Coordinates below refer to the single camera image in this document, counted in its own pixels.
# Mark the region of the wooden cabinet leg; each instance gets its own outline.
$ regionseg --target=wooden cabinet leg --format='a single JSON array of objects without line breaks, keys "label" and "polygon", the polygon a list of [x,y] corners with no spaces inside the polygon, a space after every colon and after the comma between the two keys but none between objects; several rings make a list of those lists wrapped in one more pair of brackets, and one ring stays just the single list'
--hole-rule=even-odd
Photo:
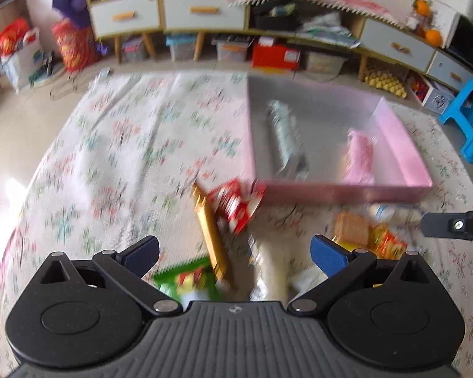
[{"label": "wooden cabinet leg", "polygon": [[368,65],[368,56],[361,55],[361,61],[359,62],[359,81],[364,82],[364,72],[366,71],[366,66]]},{"label": "wooden cabinet leg", "polygon": [[151,40],[149,34],[142,34],[142,41],[144,42],[145,49],[151,58],[156,58],[156,49],[154,48],[154,44]]},{"label": "wooden cabinet leg", "polygon": [[114,51],[115,51],[115,57],[117,59],[117,63],[121,64],[122,54],[121,54],[121,37],[120,36],[117,36],[114,38]]},{"label": "wooden cabinet leg", "polygon": [[202,55],[202,48],[203,48],[203,41],[205,40],[205,33],[198,32],[196,37],[196,44],[195,44],[195,56],[193,58],[194,61],[198,61],[200,59],[200,55]]}]

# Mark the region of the bed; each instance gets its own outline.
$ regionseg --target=bed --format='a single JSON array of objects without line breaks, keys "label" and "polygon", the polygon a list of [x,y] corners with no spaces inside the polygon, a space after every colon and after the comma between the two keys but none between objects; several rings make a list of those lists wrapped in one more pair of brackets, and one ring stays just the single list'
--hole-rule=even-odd
[{"label": "bed", "polygon": [[[0,267],[0,373],[16,361],[6,318],[29,279],[52,251],[88,259],[102,249],[123,250],[147,234],[160,240],[152,271],[205,254],[189,187],[207,188],[233,177],[250,179],[247,75],[170,72],[95,80],[42,159]],[[392,104],[420,150],[434,189],[428,212],[473,209],[473,184],[436,120]],[[330,235],[334,209],[261,207],[251,225],[270,239],[290,239],[290,273],[311,266],[312,235]],[[427,256],[466,324],[454,365],[473,368],[473,242],[425,239],[412,244]],[[247,252],[240,249],[237,255]],[[144,280],[151,281],[151,272]]]}]

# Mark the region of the orange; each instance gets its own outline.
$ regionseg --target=orange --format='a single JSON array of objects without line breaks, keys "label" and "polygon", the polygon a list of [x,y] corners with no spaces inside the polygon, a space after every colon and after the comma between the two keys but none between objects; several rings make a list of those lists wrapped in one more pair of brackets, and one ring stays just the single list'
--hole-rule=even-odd
[{"label": "orange", "polygon": [[431,9],[429,8],[429,4],[426,0],[415,0],[414,10],[425,17],[429,17],[431,15]]},{"label": "orange", "polygon": [[441,47],[443,44],[443,37],[441,36],[440,31],[435,29],[427,30],[424,38],[433,47]]}]

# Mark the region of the pink packaging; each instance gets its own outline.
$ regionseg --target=pink packaging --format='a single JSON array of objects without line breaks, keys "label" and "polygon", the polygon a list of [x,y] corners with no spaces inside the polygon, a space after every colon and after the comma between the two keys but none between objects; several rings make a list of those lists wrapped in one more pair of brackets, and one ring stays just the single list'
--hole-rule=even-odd
[{"label": "pink packaging", "polygon": [[348,131],[347,170],[343,182],[350,185],[372,185],[373,142],[360,130]]}]

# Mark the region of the pink box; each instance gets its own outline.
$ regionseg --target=pink box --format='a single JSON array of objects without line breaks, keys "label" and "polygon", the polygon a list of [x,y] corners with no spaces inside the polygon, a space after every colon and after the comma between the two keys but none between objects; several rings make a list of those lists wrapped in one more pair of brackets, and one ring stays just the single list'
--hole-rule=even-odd
[{"label": "pink box", "polygon": [[[248,172],[266,184],[266,203],[416,203],[433,186],[408,132],[379,95],[333,83],[250,75],[248,97]],[[271,100],[288,104],[298,121],[310,167],[305,182],[275,178],[266,121]],[[342,183],[350,128],[375,139],[374,185]]]}]

